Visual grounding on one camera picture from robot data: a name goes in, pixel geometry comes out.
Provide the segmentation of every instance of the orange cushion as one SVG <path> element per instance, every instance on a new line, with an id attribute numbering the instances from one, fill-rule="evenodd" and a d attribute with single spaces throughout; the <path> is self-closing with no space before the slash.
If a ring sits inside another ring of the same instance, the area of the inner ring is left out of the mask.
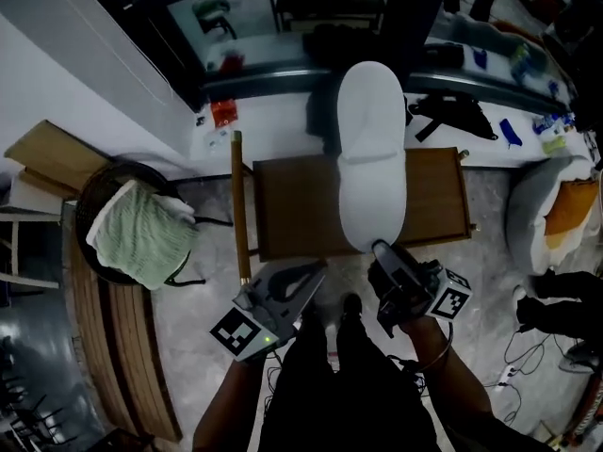
<path id="1" fill-rule="evenodd" d="M 546 216 L 545 236 L 573 230 L 586 218 L 593 207 L 598 184 L 595 181 L 562 183 L 550 213 Z"/>

